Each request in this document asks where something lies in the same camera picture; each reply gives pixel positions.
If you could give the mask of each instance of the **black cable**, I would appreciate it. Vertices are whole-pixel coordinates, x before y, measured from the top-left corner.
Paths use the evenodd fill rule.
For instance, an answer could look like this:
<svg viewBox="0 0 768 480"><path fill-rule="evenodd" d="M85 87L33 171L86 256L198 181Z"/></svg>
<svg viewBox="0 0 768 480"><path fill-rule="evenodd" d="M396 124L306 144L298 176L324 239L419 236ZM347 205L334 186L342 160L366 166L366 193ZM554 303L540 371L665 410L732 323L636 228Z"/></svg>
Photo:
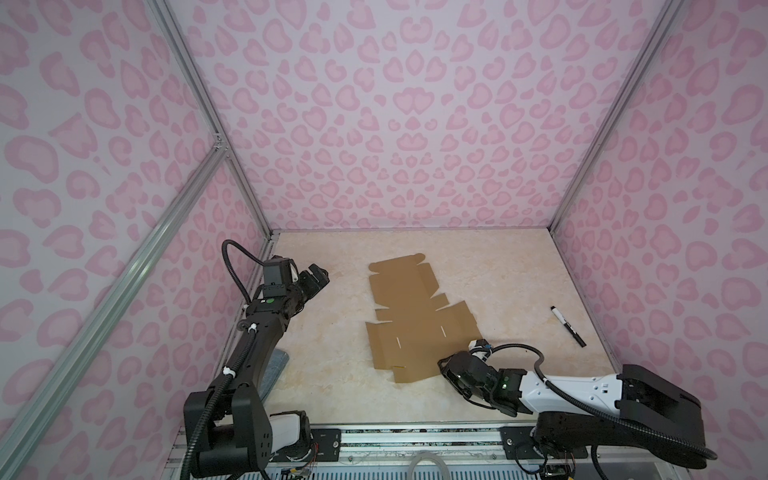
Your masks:
<svg viewBox="0 0 768 480"><path fill-rule="evenodd" d="M589 449L589 456L592 457L592 465L594 465L594 469L598 471L598 475L600 475L600 478L602 480L608 480L608 476L605 475L605 472L603 472L603 468L600 467L600 463L598 463L598 446L592 445L592 448Z"/></svg>
<svg viewBox="0 0 768 480"><path fill-rule="evenodd" d="M544 467L547 466L547 456L544 455L544 463L539 465L537 470L534 470L533 472L530 471L530 470L526 470L525 468L523 468L523 465L520 465L520 459L518 458L518 449L520 448L521 445L525 445L525 443L520 442L520 443L515 445L515 463L518 464L518 467L520 467L520 469L523 472L525 472L525 473L527 473L529 475L537 475L539 473L542 473L544 471Z"/></svg>
<svg viewBox="0 0 768 480"><path fill-rule="evenodd" d="M513 348L513 347L530 350L536 355L538 355L538 359L533 365L533 370L534 372L536 372L536 376L538 376L538 378L541 379L541 381L544 382L544 384L547 387L549 387L549 389L552 392L556 393L558 396L560 396L563 400L570 403L571 405L576 406L579 409L584 410L586 413L589 413L591 415L598 417L599 419L608 420L609 422L613 422L617 425L621 425L627 429L630 429L632 432L639 433L651 439L661 440L662 442L675 445L676 447L685 449L688 452L691 452L695 455L699 455L700 457L706 458L707 460L717 460L717 453L708 449L706 446L696 445L687 441L686 439L679 439L678 437L667 435L666 433L657 432L656 430L649 429L648 427L646 427L645 425L641 425L640 423L629 422L624 419L619 419L617 417L614 417L613 415L603 412L602 410L598 410L595 407L590 406L568 395L566 392L559 389L558 386L556 386L554 383L550 382L549 379L547 379L547 377L544 375L544 373L541 372L541 364L544 362L544 354L541 353L538 349L530 345L525 345L524 343L506 343L505 345L494 347L491 350L491 352L496 353L499 350Z"/></svg>
<svg viewBox="0 0 768 480"><path fill-rule="evenodd" d="M488 410L496 410L496 408L495 408L495 407L492 407L492 406L490 406L490 405L483 405L482 403L477 403L476 401L474 401L474 400L471 400L471 399L467 399L467 398L465 398L464 400L466 400L467 402L470 402L472 405L477 405L478 407L482 407L482 408L484 408L484 409L488 409Z"/></svg>
<svg viewBox="0 0 768 480"><path fill-rule="evenodd" d="M236 374L237 371L240 370L240 367L242 367L245 363L246 359L250 355L250 350L256 343L255 329L247 331L246 334L248 335L248 341L243 350L240 352L240 355L237 356L234 363L230 366L230 369L232 369ZM179 475L180 480L189 480L190 462L192 461L192 457L197 454L200 436L203 435L203 430L208 426L208 421L210 420L210 416L214 413L216 404L219 402L221 396L224 394L227 388L229 388L232 380L232 375L225 375L224 378L221 379L221 382L216 385L214 392L211 394L210 398L205 404L205 409L203 409L203 413L200 415L200 419L197 420L197 425L195 425L195 428L192 431L192 435L187 437L187 451L184 453L184 459L181 461L181 472Z"/></svg>
<svg viewBox="0 0 768 480"><path fill-rule="evenodd" d="M230 255L227 252L227 247L229 245L232 245L233 247L237 248L239 251L246 254L248 258L253 260L254 262L258 263L261 266L264 266L264 262L256 258L251 252L246 250L245 247L240 245L238 242L234 240L227 239L224 242L221 243L221 256L224 258L224 266L227 267L227 270L230 273L230 276L232 277L232 280L234 280L235 285L237 285L237 288L240 289L240 292L243 294L243 297L245 297L245 301L250 305L251 299L250 295L248 294L248 290L243 285L243 282L240 281L240 278L237 276L237 273L235 273L235 269L232 267L232 263L230 262Z"/></svg>

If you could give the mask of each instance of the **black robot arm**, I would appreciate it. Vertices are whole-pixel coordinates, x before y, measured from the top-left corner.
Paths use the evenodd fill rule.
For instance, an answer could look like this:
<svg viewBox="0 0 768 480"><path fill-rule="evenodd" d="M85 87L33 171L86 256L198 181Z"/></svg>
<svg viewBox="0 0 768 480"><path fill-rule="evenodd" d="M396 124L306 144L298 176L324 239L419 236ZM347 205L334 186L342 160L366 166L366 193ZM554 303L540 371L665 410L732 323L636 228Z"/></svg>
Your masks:
<svg viewBox="0 0 768 480"><path fill-rule="evenodd" d="M243 334L226 363L227 368L205 391L191 393L184 403L184 428L189 436L182 480L189 478L190 473L203 478L262 472L276 447L298 442L306 448L310 443L306 415L288 412L281 419L273 415L270 420L258 389L291 317L328 284L328 272L313 264L309 271L298 273L293 260L281 257L264 261L263 268L263 297L253 299L246 308L246 318L238 324ZM237 278L232 269L230 273ZM229 414L231 424L217 424ZM290 443L286 443L285 435L275 438L274 422L291 427L287 440Z"/></svg>

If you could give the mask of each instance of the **flat cardboard box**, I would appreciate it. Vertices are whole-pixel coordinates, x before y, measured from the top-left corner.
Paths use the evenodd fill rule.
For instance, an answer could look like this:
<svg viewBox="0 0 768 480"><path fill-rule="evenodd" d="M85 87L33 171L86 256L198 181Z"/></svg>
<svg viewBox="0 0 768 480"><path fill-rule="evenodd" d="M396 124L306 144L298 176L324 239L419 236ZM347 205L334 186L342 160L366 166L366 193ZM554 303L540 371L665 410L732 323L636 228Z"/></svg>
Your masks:
<svg viewBox="0 0 768 480"><path fill-rule="evenodd" d="M396 383L440 375L437 362L482 338L466 302L449 304L423 253L371 263L379 323L366 323L373 368L392 370Z"/></svg>

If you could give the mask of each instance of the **metal rail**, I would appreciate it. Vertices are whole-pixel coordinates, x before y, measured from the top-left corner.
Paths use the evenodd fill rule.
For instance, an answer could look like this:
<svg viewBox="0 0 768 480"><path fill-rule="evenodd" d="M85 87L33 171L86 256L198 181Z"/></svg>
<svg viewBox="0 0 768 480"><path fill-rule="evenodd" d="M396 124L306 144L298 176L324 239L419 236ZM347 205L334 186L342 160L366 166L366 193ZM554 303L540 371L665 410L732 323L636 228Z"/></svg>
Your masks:
<svg viewBox="0 0 768 480"><path fill-rule="evenodd" d="M192 94L197 103L200 105L200 110L206 119L212 133L217 137L219 141L223 143L223 147L226 150L231 151L231 159L229 160L230 166L233 168L235 178L237 179L237 186L243 193L246 199L248 208L250 208L252 215L257 219L259 228L264 238L269 238L272 234L269 223L266 221L264 212L259 205L256 193L253 191L250 182L248 181L243 166L240 163L240 159L237 157L237 153L231 147L227 136L227 131L223 126L221 117L219 117L216 107L211 100L208 89L203 81L200 72L197 70L194 58L190 53L190 49L187 46L187 42L184 40L184 33L181 30L181 26L174 14L174 10L170 7L167 0L145 0L147 6L157 19L157 23L160 29L163 31L166 41L170 46L177 63L181 67L181 71L184 74L184 78L190 85Z"/></svg>
<svg viewBox="0 0 768 480"><path fill-rule="evenodd" d="M621 89L616 95L614 103L611 104L611 108L608 110L605 120L603 120L603 123L598 128L597 134L594 136L592 143L587 149L584 160L581 162L573 180L571 180L571 183L565 190L563 201L560 203L557 211L554 212L552 222L549 224L549 231L552 232L553 235L562 226L563 219L568 215L568 211L575 201L576 194L584 185L587 174L589 174L592 167L600 159L603 147L616 129L616 126L621 120L621 115L629 107L632 97L640 87L648 68L658 56L664 43L667 41L667 38L669 38L670 32L676 25L676 21L679 18L682 18L680 13L684 10L684 6L687 3L688 0L667 0L661 8L661 13L656 17L656 21L650 28L650 34L645 39L645 43L643 43L640 53L637 54L634 63L627 73L627 78L621 85Z"/></svg>
<svg viewBox="0 0 768 480"><path fill-rule="evenodd" d="M227 152L219 145L211 149L16 416L0 444L0 478L15 478L24 468L226 156Z"/></svg>

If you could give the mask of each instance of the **black marker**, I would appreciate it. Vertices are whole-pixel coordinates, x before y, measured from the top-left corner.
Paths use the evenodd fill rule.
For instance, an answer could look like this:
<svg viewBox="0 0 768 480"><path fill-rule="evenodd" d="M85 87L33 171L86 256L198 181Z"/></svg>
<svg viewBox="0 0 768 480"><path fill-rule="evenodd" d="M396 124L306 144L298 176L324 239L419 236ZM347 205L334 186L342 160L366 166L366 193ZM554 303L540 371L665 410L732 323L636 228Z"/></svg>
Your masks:
<svg viewBox="0 0 768 480"><path fill-rule="evenodd" d="M560 310L558 310L557 307L554 307L554 306L551 308L552 308L552 313L554 313L554 316L556 316L558 320L560 320L560 323L562 323L563 326L568 329L568 332L571 332L571 336L574 337L574 339L578 342L579 346L581 346L581 348L586 347L587 343L581 339L578 333L576 333L576 330L574 330L574 327L572 327L571 324L565 320L565 317L563 316L562 313L560 313Z"/></svg>

